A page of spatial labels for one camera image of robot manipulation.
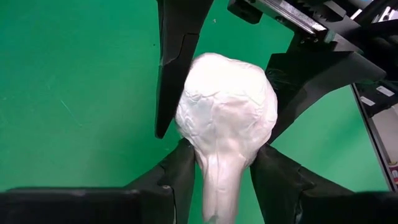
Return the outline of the white garlic bulb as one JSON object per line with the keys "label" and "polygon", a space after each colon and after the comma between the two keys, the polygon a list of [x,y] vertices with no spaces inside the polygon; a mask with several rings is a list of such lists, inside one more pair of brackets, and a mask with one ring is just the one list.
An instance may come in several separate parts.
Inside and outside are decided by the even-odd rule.
{"label": "white garlic bulb", "polygon": [[277,117],[277,96],[261,67],[216,53],[193,60],[175,122],[201,169],[205,223],[235,223],[243,172]]}

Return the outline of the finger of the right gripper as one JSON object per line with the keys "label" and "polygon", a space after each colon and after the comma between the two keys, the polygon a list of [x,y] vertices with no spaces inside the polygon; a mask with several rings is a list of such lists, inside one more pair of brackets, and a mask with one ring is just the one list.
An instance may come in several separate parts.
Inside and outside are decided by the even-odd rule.
{"label": "finger of the right gripper", "polygon": [[352,83],[378,81],[386,72],[352,51],[290,52],[273,54],[266,75],[278,99],[272,143],[327,93]]}
{"label": "finger of the right gripper", "polygon": [[156,0],[160,62],[155,136],[162,139],[175,116],[201,28],[214,0]]}

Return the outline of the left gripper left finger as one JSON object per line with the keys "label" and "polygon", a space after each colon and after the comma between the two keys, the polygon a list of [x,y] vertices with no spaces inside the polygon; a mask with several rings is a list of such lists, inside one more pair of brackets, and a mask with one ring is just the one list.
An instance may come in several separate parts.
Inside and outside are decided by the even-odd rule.
{"label": "left gripper left finger", "polygon": [[187,224],[193,146],[181,139],[124,187],[24,187],[0,192],[0,224]]}

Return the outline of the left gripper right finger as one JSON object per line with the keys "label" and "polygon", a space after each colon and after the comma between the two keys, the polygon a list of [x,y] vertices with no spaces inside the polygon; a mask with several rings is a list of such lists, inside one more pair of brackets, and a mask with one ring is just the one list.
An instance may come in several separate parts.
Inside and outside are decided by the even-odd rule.
{"label": "left gripper right finger", "polygon": [[398,192],[353,192],[269,144],[251,178],[265,224],[398,224]]}

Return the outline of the black table frame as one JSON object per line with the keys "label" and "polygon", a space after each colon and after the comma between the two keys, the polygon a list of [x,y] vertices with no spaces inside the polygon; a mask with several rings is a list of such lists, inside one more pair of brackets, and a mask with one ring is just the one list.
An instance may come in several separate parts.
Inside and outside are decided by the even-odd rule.
{"label": "black table frame", "polygon": [[387,151],[386,148],[382,142],[382,139],[379,135],[379,132],[374,124],[374,121],[371,119],[371,117],[368,116],[364,103],[360,99],[360,94],[358,91],[358,88],[356,84],[351,84],[351,89],[355,98],[355,101],[357,103],[357,106],[359,108],[359,111],[361,113],[364,125],[366,127],[366,131],[368,133],[369,139],[371,141],[371,144],[374,148],[374,152],[376,154],[377,160],[379,162],[379,165],[382,170],[382,174],[386,180],[387,186],[390,191],[392,192],[398,192],[398,186],[394,182],[394,178],[391,174],[390,168],[388,166],[388,160],[389,158],[387,157]]}

